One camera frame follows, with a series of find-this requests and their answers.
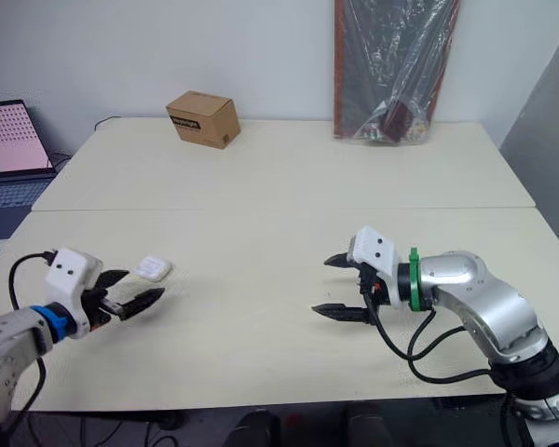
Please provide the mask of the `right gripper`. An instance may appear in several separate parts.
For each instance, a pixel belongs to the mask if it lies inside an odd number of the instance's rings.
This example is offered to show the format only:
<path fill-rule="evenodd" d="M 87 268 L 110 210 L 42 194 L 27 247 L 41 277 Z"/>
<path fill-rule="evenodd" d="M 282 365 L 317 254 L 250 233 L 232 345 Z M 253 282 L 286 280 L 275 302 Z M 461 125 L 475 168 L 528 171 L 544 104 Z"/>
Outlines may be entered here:
<path fill-rule="evenodd" d="M 324 265 L 332 267 L 351 267 L 346 252 L 330 256 Z M 382 305 L 388 304 L 388 291 L 385 281 L 377 275 L 368 264 L 361 264 L 359 268 L 360 294 L 367 308 L 349 307 L 344 304 L 314 305 L 311 309 L 319 315 L 342 322 L 357 322 L 363 324 L 377 323 L 378 311 Z"/>

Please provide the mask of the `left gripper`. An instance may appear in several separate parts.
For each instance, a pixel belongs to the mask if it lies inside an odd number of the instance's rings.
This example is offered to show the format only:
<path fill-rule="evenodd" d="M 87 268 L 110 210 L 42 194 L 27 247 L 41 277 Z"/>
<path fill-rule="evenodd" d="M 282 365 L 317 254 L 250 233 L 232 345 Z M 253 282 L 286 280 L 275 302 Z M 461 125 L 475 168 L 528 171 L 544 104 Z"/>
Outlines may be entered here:
<path fill-rule="evenodd" d="M 164 288 L 149 289 L 136 295 L 132 300 L 119 305 L 107 299 L 107 289 L 116 285 L 130 272 L 128 270 L 107 270 L 99 274 L 95 288 L 82 293 L 82 308 L 89 319 L 90 327 L 101 327 L 111 321 L 112 316 L 127 320 L 142 313 L 156 303 Z"/>

